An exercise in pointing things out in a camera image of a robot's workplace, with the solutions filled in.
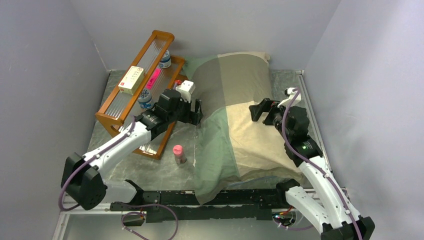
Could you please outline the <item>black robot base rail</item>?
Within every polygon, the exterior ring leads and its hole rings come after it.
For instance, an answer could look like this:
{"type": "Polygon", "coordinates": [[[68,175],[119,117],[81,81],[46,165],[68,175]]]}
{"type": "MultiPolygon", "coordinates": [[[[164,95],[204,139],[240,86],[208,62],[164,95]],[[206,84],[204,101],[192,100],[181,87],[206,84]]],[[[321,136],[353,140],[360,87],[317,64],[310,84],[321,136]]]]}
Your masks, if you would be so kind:
{"type": "Polygon", "coordinates": [[[178,218],[188,220],[256,219],[269,221],[290,207],[282,201],[277,189],[229,189],[220,191],[214,199],[199,204],[195,193],[188,190],[145,191],[140,206],[113,202],[114,212],[144,212],[147,223],[161,223],[178,218]]]}

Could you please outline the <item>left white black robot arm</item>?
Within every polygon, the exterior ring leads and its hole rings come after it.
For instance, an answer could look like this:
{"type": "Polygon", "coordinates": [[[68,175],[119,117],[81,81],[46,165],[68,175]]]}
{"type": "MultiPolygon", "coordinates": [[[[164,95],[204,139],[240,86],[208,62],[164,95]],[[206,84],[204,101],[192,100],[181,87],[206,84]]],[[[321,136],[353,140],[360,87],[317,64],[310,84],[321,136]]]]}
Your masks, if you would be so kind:
{"type": "Polygon", "coordinates": [[[77,207],[91,210],[100,203],[118,203],[137,210],[144,203],[144,190],[132,180],[107,182],[103,175],[140,146],[182,122],[197,126],[203,118],[202,101],[190,100],[185,90],[166,89],[151,109],[132,119],[131,124],[105,144],[83,155],[73,153],[65,160],[58,197],[61,211],[77,207]]]}

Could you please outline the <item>patchwork green beige pillowcase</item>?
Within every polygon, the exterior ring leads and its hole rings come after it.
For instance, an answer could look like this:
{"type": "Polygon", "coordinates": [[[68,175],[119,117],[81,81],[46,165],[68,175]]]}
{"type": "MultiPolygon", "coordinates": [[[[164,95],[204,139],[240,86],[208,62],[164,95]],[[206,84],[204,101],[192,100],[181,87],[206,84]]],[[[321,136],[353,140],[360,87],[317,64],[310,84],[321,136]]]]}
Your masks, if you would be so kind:
{"type": "Polygon", "coordinates": [[[270,176],[305,181],[280,132],[251,119],[249,107],[272,96],[269,60],[261,51],[185,59],[192,96],[202,102],[194,167],[195,197],[202,205],[237,182],[270,176]]]}

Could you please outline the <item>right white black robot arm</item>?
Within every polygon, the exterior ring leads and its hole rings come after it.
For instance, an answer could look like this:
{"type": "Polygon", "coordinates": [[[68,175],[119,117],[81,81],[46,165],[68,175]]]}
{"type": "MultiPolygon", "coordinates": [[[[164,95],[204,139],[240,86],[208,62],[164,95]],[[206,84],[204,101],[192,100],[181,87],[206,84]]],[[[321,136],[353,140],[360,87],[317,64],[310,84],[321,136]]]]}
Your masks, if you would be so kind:
{"type": "Polygon", "coordinates": [[[335,180],[322,150],[309,135],[310,121],[306,109],[279,106],[278,102],[269,98],[248,109],[254,122],[267,113],[263,124],[274,126],[281,133],[286,154],[320,199],[317,202],[299,182],[290,179],[276,185],[276,204],[282,208],[291,206],[297,209],[322,240],[369,240],[375,223],[371,217],[360,214],[335,180]]]}

